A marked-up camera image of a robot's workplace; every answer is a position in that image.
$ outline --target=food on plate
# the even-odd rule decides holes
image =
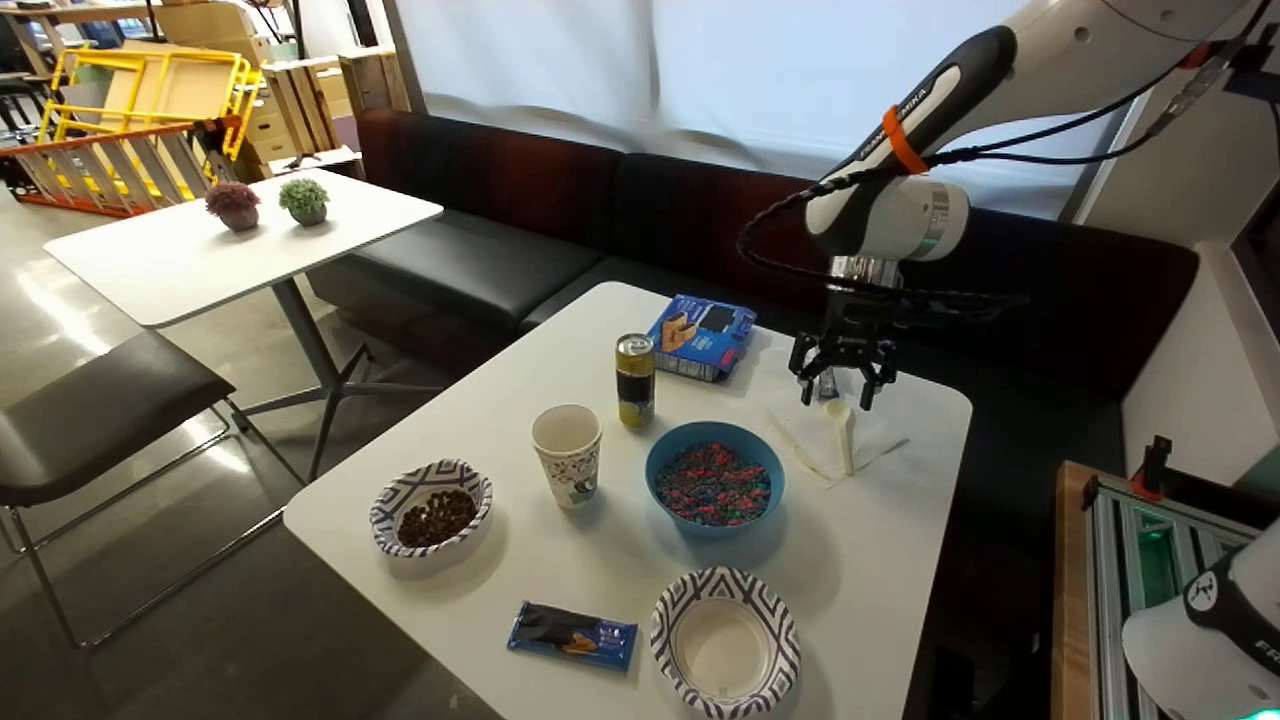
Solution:
[[[476,519],[476,499],[470,491],[434,491],[427,503],[415,503],[400,517],[400,546],[427,547],[446,546]]]

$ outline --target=soda can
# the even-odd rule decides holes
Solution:
[[[615,342],[615,411],[633,432],[653,423],[657,349],[650,331]]]

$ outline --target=flower pot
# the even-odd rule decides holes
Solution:
[[[254,207],[231,207],[215,214],[231,232],[254,232],[256,230],[256,203]]]
[[[289,215],[299,224],[299,230],[315,230],[327,221],[327,203],[315,203],[315,207],[289,207]]]

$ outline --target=plate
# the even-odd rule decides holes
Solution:
[[[800,681],[789,604],[736,568],[682,575],[657,600],[650,647],[675,700],[709,720],[773,718]]]
[[[400,525],[414,510],[427,510],[434,496],[464,491],[476,510],[476,517],[456,527],[451,538],[436,546],[406,546]],[[415,473],[406,473],[391,487],[384,487],[368,512],[374,541],[384,553],[387,568],[396,575],[421,575],[434,573],[456,557],[464,557],[472,546],[480,546],[492,517],[492,485],[464,460],[436,460]]]

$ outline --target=paper cup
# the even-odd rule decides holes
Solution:
[[[546,410],[532,420],[532,450],[561,510],[594,503],[602,478],[602,420],[579,403]]]

